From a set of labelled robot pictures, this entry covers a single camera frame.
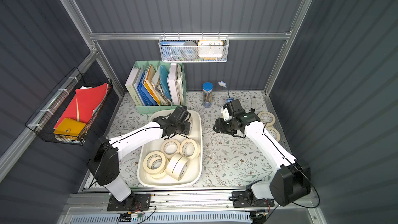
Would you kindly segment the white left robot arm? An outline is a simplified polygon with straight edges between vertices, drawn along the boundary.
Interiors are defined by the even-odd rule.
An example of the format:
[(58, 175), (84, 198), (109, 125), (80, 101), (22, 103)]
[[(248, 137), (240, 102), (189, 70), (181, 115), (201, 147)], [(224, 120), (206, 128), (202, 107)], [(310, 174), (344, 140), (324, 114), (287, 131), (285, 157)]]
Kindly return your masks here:
[(97, 152), (89, 159), (87, 166), (96, 182), (105, 187), (118, 201), (134, 196), (126, 181), (120, 176), (119, 161), (140, 148), (174, 134), (188, 134), (191, 114), (186, 106), (178, 106), (167, 116), (154, 118), (145, 126), (110, 140), (100, 137)]

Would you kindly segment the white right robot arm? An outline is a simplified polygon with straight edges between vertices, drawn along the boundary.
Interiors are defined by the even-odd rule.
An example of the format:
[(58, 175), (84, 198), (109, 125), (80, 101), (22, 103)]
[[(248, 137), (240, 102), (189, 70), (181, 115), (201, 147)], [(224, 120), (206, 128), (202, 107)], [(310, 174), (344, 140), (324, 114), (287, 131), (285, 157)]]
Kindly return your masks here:
[(222, 118), (216, 120), (214, 131), (235, 138), (240, 131), (243, 137), (258, 147), (273, 169), (271, 179), (258, 180), (246, 187), (248, 202), (273, 199), (280, 206), (286, 206), (310, 194), (309, 164), (287, 152), (266, 130), (265, 124), (253, 110), (246, 112), (239, 100), (233, 100), (221, 108), (221, 113)]

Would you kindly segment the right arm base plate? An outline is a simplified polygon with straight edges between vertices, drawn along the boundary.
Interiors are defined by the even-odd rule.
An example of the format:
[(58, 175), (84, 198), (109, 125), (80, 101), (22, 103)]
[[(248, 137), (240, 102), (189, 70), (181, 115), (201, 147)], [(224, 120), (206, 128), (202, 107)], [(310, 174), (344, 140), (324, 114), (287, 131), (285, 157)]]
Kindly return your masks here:
[(232, 201), (234, 208), (271, 208), (275, 206), (273, 199), (257, 199), (247, 191), (233, 191), (232, 195), (229, 197), (229, 200)]

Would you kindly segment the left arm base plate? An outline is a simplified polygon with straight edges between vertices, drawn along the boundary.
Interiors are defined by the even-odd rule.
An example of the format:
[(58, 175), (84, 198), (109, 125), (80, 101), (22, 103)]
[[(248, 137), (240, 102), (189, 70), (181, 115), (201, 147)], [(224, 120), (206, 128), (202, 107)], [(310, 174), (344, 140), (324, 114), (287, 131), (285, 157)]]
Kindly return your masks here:
[(133, 211), (146, 211), (149, 209), (151, 202), (151, 194), (134, 194), (132, 193), (125, 200), (119, 202), (113, 195), (109, 199), (107, 211), (117, 212), (133, 212)]

